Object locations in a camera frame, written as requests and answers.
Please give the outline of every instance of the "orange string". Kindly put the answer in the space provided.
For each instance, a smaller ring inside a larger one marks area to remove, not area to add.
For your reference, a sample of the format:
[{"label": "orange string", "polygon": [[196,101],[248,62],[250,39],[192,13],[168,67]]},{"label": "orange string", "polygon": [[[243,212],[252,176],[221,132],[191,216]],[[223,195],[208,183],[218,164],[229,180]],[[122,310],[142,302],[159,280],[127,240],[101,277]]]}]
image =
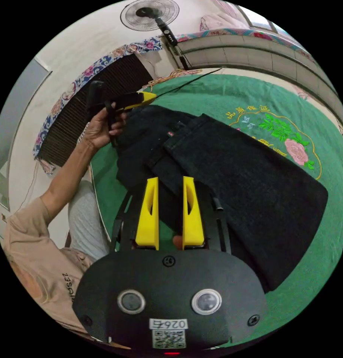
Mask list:
[{"label": "orange string", "polygon": [[171,74],[169,76],[159,77],[157,79],[149,81],[147,85],[142,87],[142,89],[144,90],[145,88],[150,87],[150,92],[152,92],[153,91],[153,86],[157,85],[158,83],[163,83],[163,82],[168,81],[169,79],[176,78],[176,77],[181,77],[181,76],[185,76],[185,75],[195,75],[195,74],[200,73],[200,72],[202,72],[202,69],[200,69],[200,70],[177,69],[177,70],[171,72]]}]

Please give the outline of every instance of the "number label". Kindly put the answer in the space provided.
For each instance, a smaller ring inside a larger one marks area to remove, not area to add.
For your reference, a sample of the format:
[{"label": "number label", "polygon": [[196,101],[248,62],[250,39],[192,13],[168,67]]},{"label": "number label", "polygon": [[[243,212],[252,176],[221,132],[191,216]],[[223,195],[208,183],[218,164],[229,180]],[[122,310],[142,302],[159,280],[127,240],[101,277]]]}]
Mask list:
[{"label": "number label", "polygon": [[154,318],[149,319],[149,329],[188,329],[187,319],[184,320],[157,320]]}]

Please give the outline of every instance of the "gray pants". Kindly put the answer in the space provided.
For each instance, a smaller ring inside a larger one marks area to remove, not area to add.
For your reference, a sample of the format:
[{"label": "gray pants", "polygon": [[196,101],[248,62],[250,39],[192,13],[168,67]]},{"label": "gray pants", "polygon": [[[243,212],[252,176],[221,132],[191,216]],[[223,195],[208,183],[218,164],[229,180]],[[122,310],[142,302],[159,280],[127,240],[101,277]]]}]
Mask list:
[{"label": "gray pants", "polygon": [[68,221],[71,248],[84,252],[95,261],[109,253],[92,183],[81,181],[68,205]]}]

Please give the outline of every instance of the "qr code label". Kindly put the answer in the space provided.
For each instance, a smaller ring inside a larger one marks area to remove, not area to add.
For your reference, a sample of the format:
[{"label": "qr code label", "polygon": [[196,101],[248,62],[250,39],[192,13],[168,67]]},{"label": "qr code label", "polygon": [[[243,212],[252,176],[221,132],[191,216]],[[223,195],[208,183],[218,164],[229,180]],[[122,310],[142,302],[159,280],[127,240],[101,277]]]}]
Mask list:
[{"label": "qr code label", "polygon": [[153,348],[186,348],[185,330],[152,330]]}]

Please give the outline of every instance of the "screw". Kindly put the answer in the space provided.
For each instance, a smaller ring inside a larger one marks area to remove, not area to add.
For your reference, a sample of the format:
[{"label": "screw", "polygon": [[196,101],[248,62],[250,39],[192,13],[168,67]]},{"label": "screw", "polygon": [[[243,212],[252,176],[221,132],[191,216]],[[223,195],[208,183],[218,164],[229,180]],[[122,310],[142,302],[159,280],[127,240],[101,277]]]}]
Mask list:
[{"label": "screw", "polygon": [[84,322],[84,324],[86,326],[91,326],[93,324],[92,319],[89,316],[86,316],[86,315],[82,317],[82,321]]},{"label": "screw", "polygon": [[258,324],[259,321],[260,321],[260,316],[258,314],[254,314],[247,321],[247,325],[250,327],[255,326],[256,324]]},{"label": "screw", "polygon": [[163,265],[166,267],[171,267],[175,265],[175,258],[173,256],[165,256],[163,258]]}]

